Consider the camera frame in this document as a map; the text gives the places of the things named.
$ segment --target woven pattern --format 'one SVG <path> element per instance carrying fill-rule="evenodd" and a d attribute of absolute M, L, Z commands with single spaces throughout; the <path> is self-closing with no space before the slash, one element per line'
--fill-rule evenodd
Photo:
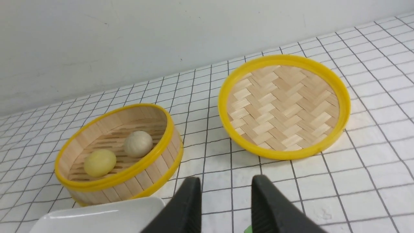
<path fill-rule="evenodd" d="M 286 151 L 323 140 L 338 121 L 339 104 L 332 88 L 316 74 L 293 66 L 267 66 L 234 85 L 227 112 L 244 139 Z"/>

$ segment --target beige ball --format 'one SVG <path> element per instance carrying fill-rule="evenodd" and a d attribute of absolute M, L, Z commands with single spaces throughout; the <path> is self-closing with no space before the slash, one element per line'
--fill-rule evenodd
<path fill-rule="evenodd" d="M 145 131 L 132 132 L 124 142 L 125 153 L 133 158 L 142 158 L 152 149 L 152 137 Z"/>

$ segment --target white wall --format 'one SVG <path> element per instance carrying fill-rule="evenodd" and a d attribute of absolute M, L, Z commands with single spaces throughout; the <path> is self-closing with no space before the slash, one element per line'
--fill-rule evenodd
<path fill-rule="evenodd" d="M 413 0 L 2 0 L 0 114 L 413 9 Z"/>

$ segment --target yellow ball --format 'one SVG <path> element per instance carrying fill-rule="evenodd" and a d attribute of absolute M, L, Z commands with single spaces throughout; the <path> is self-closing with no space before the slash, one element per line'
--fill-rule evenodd
<path fill-rule="evenodd" d="M 92 152 L 85 158 L 83 168 L 92 177 L 101 177 L 108 174 L 116 164 L 115 154 L 106 149 Z"/>

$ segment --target round ball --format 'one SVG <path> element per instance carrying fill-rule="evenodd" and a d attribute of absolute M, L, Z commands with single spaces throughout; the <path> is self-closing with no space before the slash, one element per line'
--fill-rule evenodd
<path fill-rule="evenodd" d="M 124 142 L 125 153 L 133 158 L 142 158 L 152 149 L 152 137 L 145 131 L 131 133 Z"/>
<path fill-rule="evenodd" d="M 83 168 L 92 177 L 101 177 L 108 174 L 116 164 L 115 154 L 106 149 L 92 152 L 85 158 Z"/>

